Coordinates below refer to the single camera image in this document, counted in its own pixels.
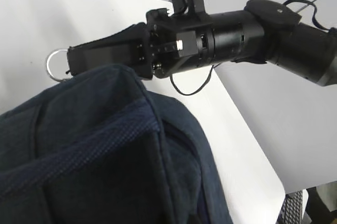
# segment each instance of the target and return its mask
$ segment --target black robotic arm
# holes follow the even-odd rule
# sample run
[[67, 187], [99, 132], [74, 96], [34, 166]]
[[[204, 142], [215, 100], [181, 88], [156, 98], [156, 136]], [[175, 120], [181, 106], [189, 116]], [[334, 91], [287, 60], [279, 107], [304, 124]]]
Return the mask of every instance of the black robotic arm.
[[315, 15], [317, 28], [300, 23], [291, 2], [312, 4], [250, 0], [242, 11], [209, 15], [203, 0], [172, 0], [172, 16], [155, 9], [146, 24], [70, 47], [70, 72], [121, 63], [151, 79], [226, 61], [271, 62], [321, 86], [337, 83], [337, 29], [325, 29]]

